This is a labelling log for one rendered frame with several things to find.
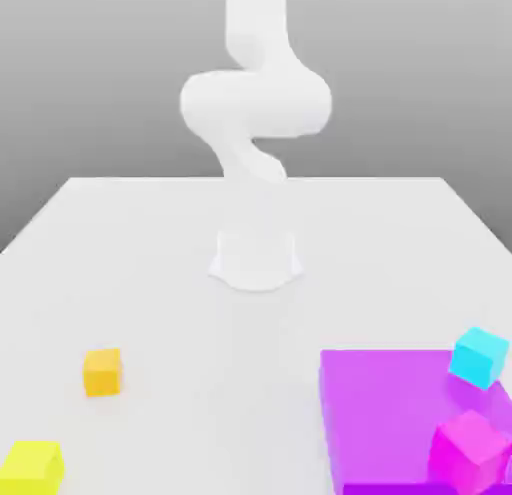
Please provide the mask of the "small orange cube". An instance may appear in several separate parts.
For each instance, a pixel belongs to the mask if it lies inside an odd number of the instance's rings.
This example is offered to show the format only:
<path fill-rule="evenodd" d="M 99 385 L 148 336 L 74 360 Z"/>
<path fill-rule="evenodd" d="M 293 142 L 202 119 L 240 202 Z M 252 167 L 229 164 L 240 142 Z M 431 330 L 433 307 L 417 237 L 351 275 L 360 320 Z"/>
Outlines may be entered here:
<path fill-rule="evenodd" d="M 122 363 L 119 348 L 92 350 L 86 353 L 83 383 L 88 397 L 103 397 L 121 391 Z"/>

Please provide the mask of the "large purple box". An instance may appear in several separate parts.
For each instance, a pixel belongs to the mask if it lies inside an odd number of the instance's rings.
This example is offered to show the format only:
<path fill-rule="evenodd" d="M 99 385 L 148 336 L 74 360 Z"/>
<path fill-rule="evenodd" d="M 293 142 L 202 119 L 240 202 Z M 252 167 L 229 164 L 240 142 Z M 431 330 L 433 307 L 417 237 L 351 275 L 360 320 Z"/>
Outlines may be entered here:
<path fill-rule="evenodd" d="M 512 439 L 512 399 L 449 373 L 449 350 L 324 350 L 319 395 L 335 495 L 456 495 L 434 481 L 438 425 L 474 410 Z"/>

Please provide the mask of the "small cyan cube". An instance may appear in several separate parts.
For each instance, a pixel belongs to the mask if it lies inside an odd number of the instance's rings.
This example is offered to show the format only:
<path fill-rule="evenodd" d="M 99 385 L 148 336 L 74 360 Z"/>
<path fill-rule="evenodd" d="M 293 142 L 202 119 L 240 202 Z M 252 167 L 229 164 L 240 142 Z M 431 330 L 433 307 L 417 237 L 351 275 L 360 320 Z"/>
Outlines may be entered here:
<path fill-rule="evenodd" d="M 500 336 L 472 327 L 456 341 L 449 373 L 481 390 L 488 390 L 503 371 L 509 345 L 509 341 Z"/>

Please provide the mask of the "small yellow cube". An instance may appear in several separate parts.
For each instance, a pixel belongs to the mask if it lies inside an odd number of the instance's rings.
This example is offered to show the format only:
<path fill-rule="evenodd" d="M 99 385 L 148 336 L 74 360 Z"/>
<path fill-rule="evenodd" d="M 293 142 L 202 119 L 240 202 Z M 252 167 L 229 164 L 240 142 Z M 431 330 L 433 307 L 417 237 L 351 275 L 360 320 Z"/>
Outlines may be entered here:
<path fill-rule="evenodd" d="M 0 466 L 0 495 L 58 495 L 63 478 L 58 442 L 16 441 Z"/>

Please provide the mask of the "small magenta cube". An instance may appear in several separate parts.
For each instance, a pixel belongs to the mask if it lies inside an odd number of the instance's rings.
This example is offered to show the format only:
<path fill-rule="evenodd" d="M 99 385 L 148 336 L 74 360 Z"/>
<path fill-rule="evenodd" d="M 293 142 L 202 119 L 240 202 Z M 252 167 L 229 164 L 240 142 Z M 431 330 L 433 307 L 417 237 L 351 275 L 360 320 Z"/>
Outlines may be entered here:
<path fill-rule="evenodd" d="M 479 495 L 505 480 L 512 440 L 468 410 L 436 427 L 428 457 L 431 477 L 458 495 Z"/>

